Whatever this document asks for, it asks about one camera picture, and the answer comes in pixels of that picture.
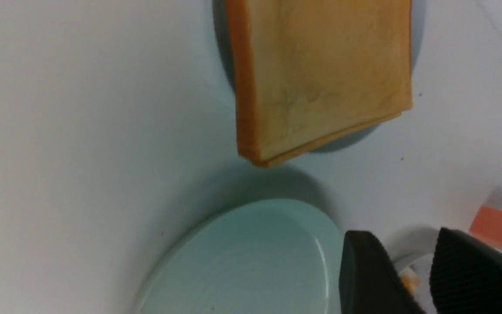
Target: white table surface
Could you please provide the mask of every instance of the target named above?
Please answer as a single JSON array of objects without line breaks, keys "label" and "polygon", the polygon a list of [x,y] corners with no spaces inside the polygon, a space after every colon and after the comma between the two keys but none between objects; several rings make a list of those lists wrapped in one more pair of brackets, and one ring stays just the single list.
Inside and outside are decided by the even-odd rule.
[{"label": "white table surface", "polygon": [[264,171],[239,159],[210,0],[0,1],[0,314],[122,314],[203,217],[295,197],[385,243],[502,194],[502,37],[429,1],[414,109]]}]

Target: orange block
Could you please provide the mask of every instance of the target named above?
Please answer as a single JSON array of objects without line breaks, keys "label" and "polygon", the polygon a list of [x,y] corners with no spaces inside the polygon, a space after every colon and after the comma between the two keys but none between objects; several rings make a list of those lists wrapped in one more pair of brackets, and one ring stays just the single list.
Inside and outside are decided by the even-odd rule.
[{"label": "orange block", "polygon": [[502,211],[487,206],[480,207],[470,233],[483,243],[502,250]]}]

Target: toast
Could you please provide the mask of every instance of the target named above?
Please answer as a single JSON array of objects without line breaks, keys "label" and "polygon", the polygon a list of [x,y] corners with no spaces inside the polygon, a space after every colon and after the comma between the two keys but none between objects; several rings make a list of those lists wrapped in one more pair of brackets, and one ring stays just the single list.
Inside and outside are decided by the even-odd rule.
[{"label": "toast", "polygon": [[271,167],[412,107],[411,0],[225,0],[237,150]]}]

